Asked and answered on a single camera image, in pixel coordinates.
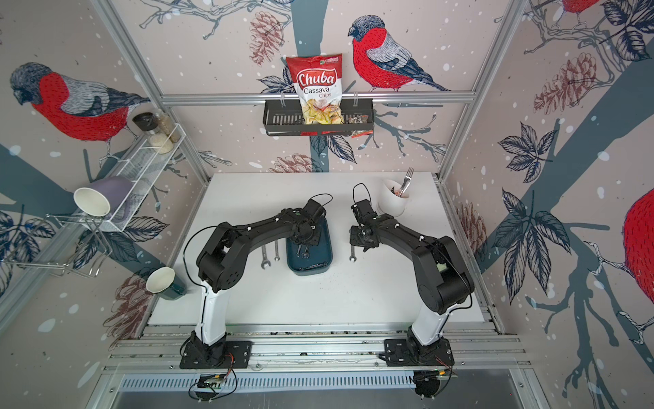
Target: vent grille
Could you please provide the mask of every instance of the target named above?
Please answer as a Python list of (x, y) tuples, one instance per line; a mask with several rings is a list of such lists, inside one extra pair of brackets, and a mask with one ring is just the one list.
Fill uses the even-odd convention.
[[(235, 393), (299, 391), (318, 389), (399, 389), (413, 388), (413, 371), (385, 370), (375, 372), (300, 372), (237, 374), (239, 385)], [(125, 375), (121, 392), (186, 392), (200, 374)], [(230, 376), (222, 386), (234, 388)]]

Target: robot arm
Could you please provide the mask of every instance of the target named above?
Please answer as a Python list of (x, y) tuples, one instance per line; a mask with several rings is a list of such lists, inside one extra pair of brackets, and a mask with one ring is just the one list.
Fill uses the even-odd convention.
[[(322, 222), (325, 213), (322, 205), (309, 199), (302, 208), (283, 209), (266, 220), (239, 226), (223, 222), (216, 227), (196, 260), (205, 292), (198, 325), (186, 344), (184, 357), (190, 358), (182, 359), (182, 369), (214, 368), (222, 364), (229, 289), (243, 277), (250, 252), (281, 238), (317, 245), (320, 229), (316, 225)], [(195, 366), (186, 365), (190, 361)]]
[(472, 277), (456, 243), (447, 236), (424, 236), (401, 225), (393, 216), (378, 215), (369, 200), (356, 202), (352, 211), (358, 226), (350, 228), (351, 245), (367, 251), (380, 243), (387, 244), (413, 261), (423, 305), (409, 327), (405, 347), (414, 363), (429, 365), (438, 350), (443, 350), (446, 340), (440, 341), (447, 318), (474, 291)]

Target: white tabletop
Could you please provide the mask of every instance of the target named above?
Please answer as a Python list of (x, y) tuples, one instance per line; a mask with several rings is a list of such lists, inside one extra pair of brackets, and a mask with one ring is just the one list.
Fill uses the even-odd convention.
[[(350, 209), (352, 187), (363, 182), (372, 195), (373, 208), (382, 179), (402, 182), (403, 173), (216, 173), (199, 207), (188, 237), (206, 226), (228, 221), (232, 225), (267, 219), (286, 207), (303, 207), (318, 193), (334, 200), (325, 206), (334, 261), (329, 270), (313, 276), (297, 276), (286, 265), (286, 242), (279, 240), (280, 261), (275, 262), (273, 243), (267, 244), (272, 266), (261, 269), (262, 254), (250, 253), (241, 281), (231, 290), (227, 324), (380, 324), (412, 323), (422, 301), (413, 263), (386, 245), (365, 254), (356, 249), (357, 261), (349, 261), (349, 228), (356, 224)], [(445, 210), (428, 172), (413, 175), (410, 199), (397, 220), (425, 235), (451, 236)], [(356, 188), (356, 199), (366, 190)], [(316, 198), (324, 203), (328, 197)], [(198, 234), (186, 250), (189, 273), (196, 280), (196, 258), (213, 229)], [(188, 285), (188, 293), (175, 301), (159, 299), (148, 324), (196, 324), (201, 289), (189, 282), (182, 255), (173, 266)], [(473, 296), (473, 308), (456, 311), (449, 321), (482, 322)]]

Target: spice jar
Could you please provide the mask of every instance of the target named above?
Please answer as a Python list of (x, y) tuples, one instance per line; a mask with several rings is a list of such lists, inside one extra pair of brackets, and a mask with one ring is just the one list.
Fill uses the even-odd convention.
[(147, 135), (148, 142), (153, 147), (158, 147), (157, 153), (166, 154), (173, 150), (175, 145), (170, 141), (168, 135), (163, 133), (154, 120), (151, 112), (138, 114), (132, 121)]
[(179, 131), (175, 131), (175, 123), (173, 122), (173, 119), (161, 109), (156, 109), (152, 114), (154, 115), (154, 120), (159, 129), (161, 129), (161, 131), (166, 135), (169, 135), (170, 140), (173, 143), (177, 143), (177, 141), (179, 141)]

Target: bird beak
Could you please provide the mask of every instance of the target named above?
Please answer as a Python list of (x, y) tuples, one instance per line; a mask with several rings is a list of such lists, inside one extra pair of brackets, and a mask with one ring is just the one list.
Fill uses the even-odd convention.
[(23, 92), (21, 90), (14, 90), (14, 97), (16, 97), (20, 105), (23, 105), (25, 103)]

